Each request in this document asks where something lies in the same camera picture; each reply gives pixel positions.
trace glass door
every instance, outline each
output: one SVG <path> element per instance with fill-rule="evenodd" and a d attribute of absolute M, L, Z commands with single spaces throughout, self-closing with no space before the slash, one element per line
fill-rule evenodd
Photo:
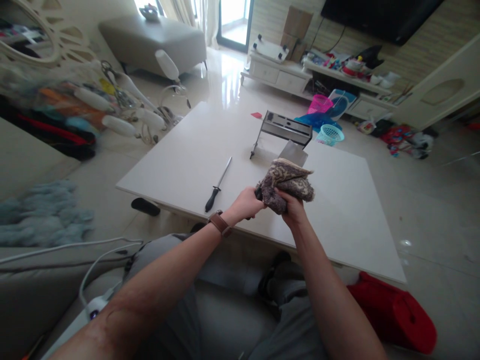
<path fill-rule="evenodd" d="M 247 53 L 254 0 L 220 0 L 216 40 L 227 48 Z"/>

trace tv stand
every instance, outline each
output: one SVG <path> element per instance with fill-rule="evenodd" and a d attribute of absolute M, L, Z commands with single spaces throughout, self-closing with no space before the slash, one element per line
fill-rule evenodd
<path fill-rule="evenodd" d="M 337 80 L 337 89 L 342 89 L 342 82 L 359 88 L 360 95 L 345 111 L 346 114 L 363 120 L 369 120 L 370 117 L 375 119 L 380 118 L 386 113 L 394 112 L 397 108 L 395 105 L 376 98 L 376 96 L 390 95 L 392 93 L 390 90 L 354 77 L 349 77 L 340 71 L 314 64 L 309 60 L 306 60 L 302 66 L 293 61 L 276 63 L 255 53 L 251 53 L 250 58 L 250 70 L 240 73 L 241 85 L 244 84 L 245 78 L 249 78 L 271 86 L 272 88 L 280 89 L 289 94 L 312 101 L 312 94 L 305 90 L 305 88 L 309 80 L 313 78 L 312 72 L 315 71 Z M 367 90 L 369 93 L 362 93 L 361 90 Z"/>

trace knee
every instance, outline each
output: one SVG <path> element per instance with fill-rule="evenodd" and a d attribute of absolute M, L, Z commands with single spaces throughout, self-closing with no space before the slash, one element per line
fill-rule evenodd
<path fill-rule="evenodd" d="M 182 235 L 170 234 L 145 244 L 126 264 L 123 282 L 126 283 L 148 264 L 180 244 L 182 240 Z"/>

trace metal knife rack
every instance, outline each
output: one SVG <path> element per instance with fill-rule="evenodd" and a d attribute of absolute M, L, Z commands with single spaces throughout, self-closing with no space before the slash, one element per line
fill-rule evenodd
<path fill-rule="evenodd" d="M 250 159 L 255 155 L 255 149 L 257 148 L 262 132 L 281 139 L 292 140 L 295 144 L 303 146 L 303 149 L 312 139 L 312 127 L 310 125 L 267 111 L 261 123 L 261 128 L 256 137 L 253 149 L 250 152 Z"/>

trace gray ottoman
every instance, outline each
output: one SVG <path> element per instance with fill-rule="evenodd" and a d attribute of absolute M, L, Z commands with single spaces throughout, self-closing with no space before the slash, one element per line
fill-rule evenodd
<path fill-rule="evenodd" d="M 170 56 L 180 74 L 206 61 L 202 31 L 164 16 L 159 18 L 159 22 L 146 21 L 138 13 L 102 21 L 98 28 L 124 69 L 125 64 L 133 65 L 165 76 L 155 58 L 157 50 Z"/>

